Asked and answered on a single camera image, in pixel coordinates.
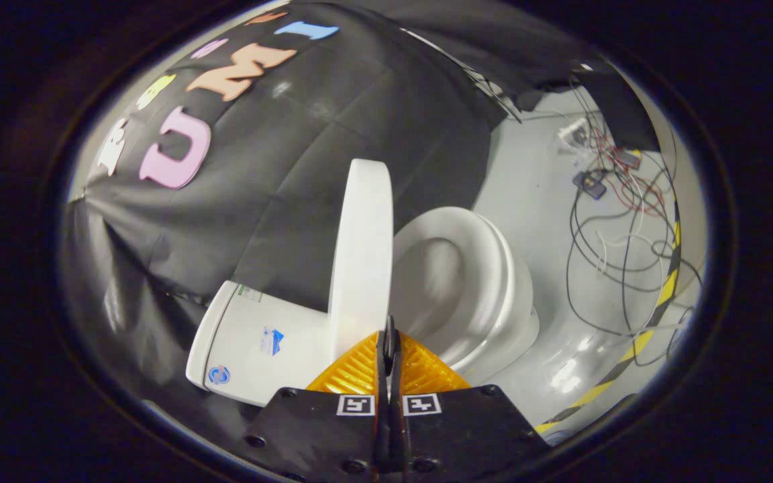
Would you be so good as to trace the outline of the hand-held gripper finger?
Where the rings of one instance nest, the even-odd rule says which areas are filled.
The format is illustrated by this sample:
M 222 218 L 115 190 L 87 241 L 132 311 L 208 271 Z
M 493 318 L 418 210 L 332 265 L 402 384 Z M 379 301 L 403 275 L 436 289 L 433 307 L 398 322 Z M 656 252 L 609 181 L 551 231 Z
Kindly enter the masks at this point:
M 550 446 L 494 384 L 470 385 L 390 327 L 390 459 L 405 481 L 492 481 Z
M 378 480 L 391 463 L 392 316 L 374 343 L 368 394 L 282 387 L 240 438 L 239 457 L 289 480 Z

